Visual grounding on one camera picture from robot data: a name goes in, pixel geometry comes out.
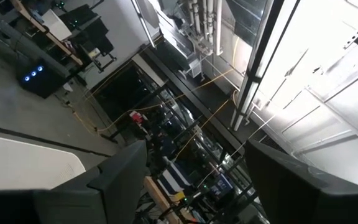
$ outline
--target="wire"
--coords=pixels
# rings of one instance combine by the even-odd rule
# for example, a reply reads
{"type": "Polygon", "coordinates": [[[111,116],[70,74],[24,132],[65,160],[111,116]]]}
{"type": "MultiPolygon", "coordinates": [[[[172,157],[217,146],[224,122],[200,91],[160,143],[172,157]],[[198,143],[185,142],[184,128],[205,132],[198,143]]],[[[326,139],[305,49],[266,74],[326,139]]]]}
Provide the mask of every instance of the wire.
{"type": "Polygon", "coordinates": [[[233,67],[234,67],[234,62],[236,60],[236,51],[237,51],[237,44],[239,43],[239,39],[240,39],[240,37],[237,37],[236,43],[234,44],[234,50],[233,50],[233,56],[232,56],[233,60],[231,62],[233,67]]]}
{"type": "MultiPolygon", "coordinates": [[[[190,91],[187,92],[187,93],[192,93],[192,92],[198,90],[199,88],[202,88],[202,87],[204,87],[204,86],[206,86],[206,85],[209,85],[210,83],[214,82],[214,81],[217,80],[218,78],[221,78],[221,77],[225,76],[227,73],[229,73],[229,72],[231,72],[231,71],[232,71],[232,69],[230,69],[230,70],[226,71],[225,73],[223,73],[223,74],[221,74],[221,75],[215,77],[214,79],[212,79],[212,80],[210,80],[210,81],[208,81],[208,82],[206,82],[206,83],[204,83],[204,84],[202,84],[202,85],[200,85],[200,86],[198,86],[198,87],[196,87],[196,88],[190,90],[190,91]]],[[[179,96],[177,96],[177,97],[174,97],[174,98],[172,98],[172,99],[170,99],[170,100],[163,101],[162,103],[159,103],[159,104],[157,104],[157,105],[147,106],[147,107],[145,107],[145,108],[137,108],[137,109],[128,110],[128,111],[124,112],[120,117],[118,117],[118,118],[117,118],[112,124],[110,124],[107,128],[98,130],[98,132],[108,130],[109,128],[111,128],[111,126],[113,126],[114,124],[116,124],[126,113],[128,113],[128,112],[130,112],[130,111],[142,111],[142,110],[148,110],[148,109],[151,109],[151,108],[155,108],[155,107],[158,107],[158,106],[162,106],[162,105],[164,105],[165,103],[169,103],[169,102],[174,101],[174,100],[176,100],[176,99],[179,99],[179,98],[181,98],[181,97],[183,97],[183,96],[186,96],[187,93],[184,93],[184,94],[182,94],[182,95],[179,95],[179,96]]]]}
{"type": "MultiPolygon", "coordinates": [[[[223,106],[224,106],[226,103],[228,103],[228,102],[229,102],[229,100],[226,100],[226,101],[215,111],[215,113],[213,113],[213,114],[205,121],[205,123],[204,123],[203,125],[201,125],[200,129],[203,128],[203,127],[208,123],[208,121],[210,121],[210,119],[212,119],[212,118],[215,116],[215,114],[216,114],[217,112],[219,112],[219,111],[223,108],[223,106]]],[[[196,131],[196,132],[194,133],[194,135],[189,139],[189,141],[187,141],[187,143],[185,144],[185,146],[182,147],[182,149],[179,151],[179,153],[178,153],[177,156],[175,157],[175,160],[178,159],[179,154],[180,154],[183,150],[185,150],[186,146],[190,143],[191,140],[193,140],[193,138],[196,136],[196,134],[198,134],[198,131],[196,131]]]]}
{"type": "Polygon", "coordinates": [[[84,121],[78,116],[78,114],[76,112],[73,112],[74,116],[81,122],[81,124],[84,126],[84,128],[93,135],[93,133],[86,127],[84,121]]]}
{"type": "Polygon", "coordinates": [[[236,92],[238,92],[237,90],[234,90],[233,92],[233,103],[234,103],[234,106],[237,106],[236,104],[236,92]]]}
{"type": "MultiPolygon", "coordinates": [[[[245,140],[239,147],[237,150],[235,150],[227,159],[230,159],[232,156],[234,156],[238,151],[240,151],[240,149],[243,147],[243,145],[246,144],[246,142],[248,140],[250,140],[259,130],[261,130],[267,123],[269,123],[274,117],[276,117],[280,112],[282,112],[283,110],[278,111],[277,113],[275,113],[270,119],[268,119],[263,125],[261,125],[261,127],[259,127],[258,129],[256,129],[256,131],[254,131],[248,138],[247,140],[245,140]]],[[[217,168],[221,167],[223,165],[223,162],[218,165],[216,168],[214,167],[214,170],[212,170],[201,182],[200,184],[197,186],[197,188],[199,188],[201,186],[201,184],[203,184],[203,182],[214,172],[216,171],[217,168]]]]}
{"type": "MultiPolygon", "coordinates": [[[[162,35],[161,35],[160,37],[156,38],[154,41],[158,41],[161,37],[162,37],[162,35]]],[[[233,63],[234,63],[235,58],[236,58],[236,50],[237,50],[237,45],[238,45],[239,39],[240,39],[240,37],[237,37],[236,43],[234,44],[234,50],[233,50],[233,56],[232,56],[232,57],[233,57],[233,63]]],[[[143,51],[145,51],[148,47],[150,47],[150,44],[149,44],[145,49],[143,49],[142,51],[140,51],[139,54],[142,53],[143,51]]],[[[89,97],[87,97],[84,101],[86,101],[87,99],[91,98],[95,93],[97,93],[97,92],[100,90],[100,88],[103,87],[104,84],[106,84],[107,81],[108,81],[110,78],[112,78],[117,72],[121,71],[121,70],[122,70],[128,63],[130,63],[130,62],[131,62],[131,61],[126,62],[124,65],[121,66],[121,68],[120,68],[119,70],[115,71],[112,75],[110,75],[110,77],[107,78],[107,79],[106,79],[89,97]]],[[[217,79],[219,79],[219,78],[221,78],[221,77],[227,75],[227,74],[228,74],[229,72],[231,72],[231,71],[233,71],[233,69],[229,69],[229,70],[227,70],[226,72],[221,73],[219,76],[217,76],[217,77],[215,77],[214,79],[212,79],[212,80],[210,80],[210,81],[204,83],[204,84],[201,85],[201,86],[198,86],[198,87],[192,89],[192,90],[189,91],[188,93],[192,93],[192,92],[198,90],[199,88],[202,88],[202,87],[204,87],[204,86],[206,86],[206,85],[209,85],[210,83],[214,82],[215,80],[217,80],[217,79]]],[[[145,108],[138,108],[138,109],[128,110],[128,111],[124,112],[122,115],[120,115],[120,117],[118,117],[114,122],[112,122],[112,123],[111,123],[109,126],[107,126],[106,128],[97,130],[97,133],[103,132],[103,131],[107,131],[109,128],[111,128],[113,125],[115,125],[126,113],[128,113],[128,112],[130,112],[130,111],[135,111],[135,110],[137,110],[137,111],[142,111],[142,110],[147,110],[147,109],[155,108],[155,107],[164,105],[165,103],[169,103],[169,102],[171,102],[171,101],[173,101],[173,100],[179,99],[179,98],[181,98],[181,97],[183,97],[183,96],[186,96],[186,94],[187,94],[187,93],[184,93],[184,94],[179,95],[179,96],[177,96],[177,97],[174,97],[174,98],[172,98],[172,99],[170,99],[170,100],[163,101],[162,103],[159,103],[159,104],[157,104],[157,105],[148,106],[148,107],[145,107],[145,108]]]]}

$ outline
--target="concrete floor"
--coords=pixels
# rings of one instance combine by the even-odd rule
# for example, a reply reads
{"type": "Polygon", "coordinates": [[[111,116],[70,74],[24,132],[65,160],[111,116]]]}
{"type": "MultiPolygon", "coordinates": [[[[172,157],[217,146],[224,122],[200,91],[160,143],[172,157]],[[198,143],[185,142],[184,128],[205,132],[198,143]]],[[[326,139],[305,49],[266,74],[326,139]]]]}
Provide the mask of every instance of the concrete floor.
{"type": "MultiPolygon", "coordinates": [[[[11,49],[0,44],[0,128],[108,155],[115,154],[121,148],[118,144],[98,136],[90,127],[86,129],[73,115],[72,110],[64,107],[58,99],[63,91],[58,91],[58,97],[52,95],[45,100],[23,90],[15,78],[16,58],[11,49]]],[[[72,87],[74,92],[67,97],[76,103],[81,99],[84,88],[76,83],[73,83],[72,87]]],[[[93,98],[76,104],[74,108],[84,123],[93,123],[99,129],[111,124],[93,98]]],[[[120,136],[117,140],[121,146],[125,144],[120,136]]]]}

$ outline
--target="light fixture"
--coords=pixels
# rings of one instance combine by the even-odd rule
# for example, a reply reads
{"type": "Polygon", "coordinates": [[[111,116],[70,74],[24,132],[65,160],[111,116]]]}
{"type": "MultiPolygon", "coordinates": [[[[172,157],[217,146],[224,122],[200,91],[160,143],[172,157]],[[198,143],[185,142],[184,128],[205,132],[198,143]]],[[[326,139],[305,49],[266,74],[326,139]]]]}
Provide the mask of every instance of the light fixture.
{"type": "Polygon", "coordinates": [[[152,36],[150,35],[149,29],[148,29],[147,26],[146,26],[146,22],[145,22],[144,19],[143,19],[143,15],[142,15],[142,13],[141,13],[141,11],[140,11],[139,4],[137,3],[136,0],[131,0],[131,2],[132,2],[132,4],[134,5],[135,11],[136,11],[136,13],[137,13],[137,17],[139,17],[140,23],[142,24],[143,30],[144,30],[144,32],[146,33],[146,36],[147,36],[147,38],[148,38],[148,40],[149,40],[149,42],[150,42],[150,45],[151,45],[153,48],[155,48],[155,44],[154,44],[154,42],[153,42],[153,38],[152,38],[152,36]]]}

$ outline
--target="wooden board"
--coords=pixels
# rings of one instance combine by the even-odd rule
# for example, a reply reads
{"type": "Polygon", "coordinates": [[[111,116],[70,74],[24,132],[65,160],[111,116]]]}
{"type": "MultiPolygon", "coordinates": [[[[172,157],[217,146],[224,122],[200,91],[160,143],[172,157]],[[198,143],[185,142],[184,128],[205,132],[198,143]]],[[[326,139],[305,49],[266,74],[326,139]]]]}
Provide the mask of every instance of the wooden board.
{"type": "MultiPolygon", "coordinates": [[[[36,26],[36,28],[38,28],[41,32],[47,31],[38,21],[36,21],[35,19],[32,18],[32,16],[29,14],[29,12],[23,6],[23,4],[20,2],[20,0],[11,0],[11,2],[13,4],[13,6],[15,7],[15,9],[20,14],[22,14],[28,21],[30,21],[34,26],[36,26]]],[[[53,43],[55,43],[58,47],[60,47],[67,55],[70,55],[70,57],[78,65],[83,65],[83,62],[78,57],[73,55],[72,52],[66,46],[64,46],[54,35],[52,35],[51,33],[47,33],[46,35],[51,41],[53,41],[53,43]]]]}
{"type": "MultiPolygon", "coordinates": [[[[169,202],[164,197],[160,189],[157,187],[156,183],[151,177],[145,177],[144,179],[144,187],[146,188],[149,195],[154,200],[155,204],[158,206],[158,208],[161,210],[161,212],[164,212],[166,209],[170,207],[169,202]]],[[[187,220],[193,220],[194,217],[188,213],[184,208],[180,210],[183,217],[185,217],[187,220]]],[[[179,217],[175,213],[169,213],[166,216],[167,220],[171,224],[179,224],[182,223],[179,219],[179,217]]]]}

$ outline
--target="black device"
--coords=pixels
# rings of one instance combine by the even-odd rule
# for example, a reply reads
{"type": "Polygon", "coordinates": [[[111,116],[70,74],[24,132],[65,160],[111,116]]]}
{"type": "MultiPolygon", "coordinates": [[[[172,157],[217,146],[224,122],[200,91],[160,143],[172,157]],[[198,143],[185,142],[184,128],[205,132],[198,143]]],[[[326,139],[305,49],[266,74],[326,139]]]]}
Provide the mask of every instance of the black device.
{"type": "Polygon", "coordinates": [[[358,223],[358,185],[249,140],[245,159],[271,224],[358,223]]]}
{"type": "Polygon", "coordinates": [[[84,4],[71,10],[70,12],[64,13],[63,15],[59,16],[59,18],[62,20],[62,22],[64,22],[64,24],[66,24],[70,31],[73,31],[77,27],[82,26],[96,16],[98,16],[97,13],[93,12],[89,5],[84,4]]]}
{"type": "Polygon", "coordinates": [[[42,98],[47,98],[67,82],[64,76],[52,70],[42,60],[23,69],[17,75],[17,80],[23,89],[42,98]]]}
{"type": "Polygon", "coordinates": [[[52,190],[0,191],[0,223],[130,224],[145,164],[145,142],[137,141],[52,190]]]}

